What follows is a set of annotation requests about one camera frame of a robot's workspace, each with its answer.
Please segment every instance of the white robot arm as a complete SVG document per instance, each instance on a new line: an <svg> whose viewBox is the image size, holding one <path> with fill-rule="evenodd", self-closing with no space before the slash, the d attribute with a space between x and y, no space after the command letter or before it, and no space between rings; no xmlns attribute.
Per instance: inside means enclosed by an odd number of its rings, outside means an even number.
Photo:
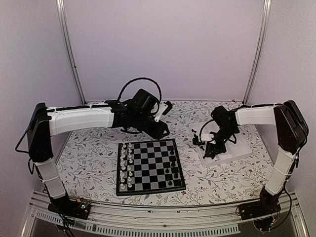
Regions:
<svg viewBox="0 0 316 237"><path fill-rule="evenodd" d="M37 104L26 130L29 147L26 153L48 191L51 199L48 209L82 219L87 219L89 215L88 201L82 198L72 201L68 197L52 159L51 136L92 127L122 127L123 131L129 132L129 128L133 127L138 133L145 132L154 139L161 139L170 132L160 117L166 115L171 108L169 101L161 102L143 89L124 102L112 100L65 108Z"/></svg>
<svg viewBox="0 0 316 237"><path fill-rule="evenodd" d="M299 151L307 142L308 126L294 101L283 104L241 106L227 111L223 106L215 108L211 113L212 120L220 127L218 132L210 132L196 136L194 145L204 145L205 157L214 158L217 154L225 153L225 143L236 143L234 134L239 133L240 125L274 125L277 129L278 156L272 174L262 188L260 201L256 204L239 206L242 219L249 219L280 211L278 197L284 190L287 181L298 164Z"/></svg>

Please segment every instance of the white platform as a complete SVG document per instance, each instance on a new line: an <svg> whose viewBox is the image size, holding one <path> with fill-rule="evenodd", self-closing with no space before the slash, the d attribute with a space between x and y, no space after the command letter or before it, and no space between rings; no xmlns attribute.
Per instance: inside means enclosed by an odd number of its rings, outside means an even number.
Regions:
<svg viewBox="0 0 316 237"><path fill-rule="evenodd" d="M197 136L199 136L200 130L202 126L205 124L205 122L198 122L198 123L190 123L189 124L189 130L192 138L194 137L194 133L192 132L192 129L196 131ZM202 134L213 132L218 132L219 127L216 124L216 122L211 122L208 125L205 126L205 128L202 131ZM203 167L211 167L218 164L224 164L228 162L232 162L238 159L246 158L251 155L252 150L248 146L246 140L242 136L241 133L236 134L237 143L234 144L232 142L226 143L226 152L223 154L216 155L214 159L211 157L205 157L205 150L206 145L203 146L197 146L197 153L199 156L199 159L203 165Z"/></svg>

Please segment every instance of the floral tablecloth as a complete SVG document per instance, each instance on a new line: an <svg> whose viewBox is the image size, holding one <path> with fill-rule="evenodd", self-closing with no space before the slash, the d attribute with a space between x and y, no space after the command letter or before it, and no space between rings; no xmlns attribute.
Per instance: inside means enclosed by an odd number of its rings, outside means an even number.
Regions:
<svg viewBox="0 0 316 237"><path fill-rule="evenodd" d="M192 145L188 124L210 119L220 105L235 102L174 101L162 120L175 138L187 189L181 192L141 196L116 196L117 150L120 142L152 140L147 134L126 134L120 129L93 128L73 131L57 164L61 179L71 196L95 201L134 205L177 206L228 203L257 198L269 178L273 163L254 126L240 126L252 149L244 159L209 168L199 160Z"/></svg>

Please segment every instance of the black cable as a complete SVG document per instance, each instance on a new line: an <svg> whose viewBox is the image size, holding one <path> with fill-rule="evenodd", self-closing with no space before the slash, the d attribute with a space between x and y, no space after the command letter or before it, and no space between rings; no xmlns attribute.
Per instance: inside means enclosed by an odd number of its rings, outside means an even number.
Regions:
<svg viewBox="0 0 316 237"><path fill-rule="evenodd" d="M157 107L157 111L152 113L152 115L155 115L156 113L158 113L159 111L159 105L160 105L160 102L161 102L161 89L160 89L160 86L158 85L158 83L156 81L154 81L153 79L151 78L135 78L133 80L130 80L128 83L125 84L125 86L123 86L122 90L120 91L119 95L118 95L118 98L117 98L117 101L119 101L121 99L121 96L123 94L123 92L125 91L125 89L127 88L127 86L137 80L148 80L148 81L151 81L152 83L154 83L158 89L158 92L159 92L159 103L158 103L158 107Z"/></svg>
<svg viewBox="0 0 316 237"><path fill-rule="evenodd" d="M280 225L282 225L282 224L286 221L286 219L288 218L288 216L289 216L290 213L291 213L291 209L292 209L292 198L291 198L291 195L287 192L287 190L286 190L286 188L285 188L285 185L284 185L284 191L285 191L285 193L288 195L288 197L290 198L290 209L289 209L289 211L288 211L286 217L281 221L281 223L279 223L279 224L278 224L277 226L275 226L275 227L272 227L271 230L274 230L274 229L278 228Z"/></svg>
<svg viewBox="0 0 316 237"><path fill-rule="evenodd" d="M50 196L50 194L49 194L49 191L48 191L48 188L47 188L46 184L44 184L44 188L45 188L45 190L46 190L46 192L47 192L47 194L48 194L50 203L53 205L53 207L54 207L55 210L57 211L57 214L58 214L58 215L60 216L60 218L63 220L63 226L64 226L64 228L66 229L66 230L64 231L64 233L65 233L68 237L75 237L74 234L73 234L73 232L71 231L69 225L68 225L68 221L69 221L69 220L67 219L67 217L65 217L64 215L62 215L62 214L60 213L59 209L57 208L57 206L55 206L55 204L54 204L54 202L53 202L53 200L52 200L52 198L51 198L51 196Z"/></svg>
<svg viewBox="0 0 316 237"><path fill-rule="evenodd" d="M205 128L205 126L207 126L210 122L213 122L214 120L211 119L210 121L207 121L202 127L201 127L201 130L199 131L199 141L202 142L202 139L201 139L201 135L202 135L202 131L203 129Z"/></svg>

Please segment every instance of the lavender wall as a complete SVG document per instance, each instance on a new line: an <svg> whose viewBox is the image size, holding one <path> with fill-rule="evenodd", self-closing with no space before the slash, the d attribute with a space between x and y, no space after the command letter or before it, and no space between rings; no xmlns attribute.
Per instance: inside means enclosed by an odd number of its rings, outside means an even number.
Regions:
<svg viewBox="0 0 316 237"><path fill-rule="evenodd" d="M311 236L316 236L316 2L273 1L262 58L250 103L296 101L310 128L300 165L291 178ZM274 127L260 128L269 152L277 155Z"/></svg>
<svg viewBox="0 0 316 237"><path fill-rule="evenodd" d="M3 0L0 7L0 236L16 237L36 175L14 152L38 102L78 105L55 0ZM64 136L53 138L55 153Z"/></svg>
<svg viewBox="0 0 316 237"><path fill-rule="evenodd" d="M65 0L87 100L117 98L130 79L166 99L242 100L264 1ZM154 86L138 82L156 94Z"/></svg>

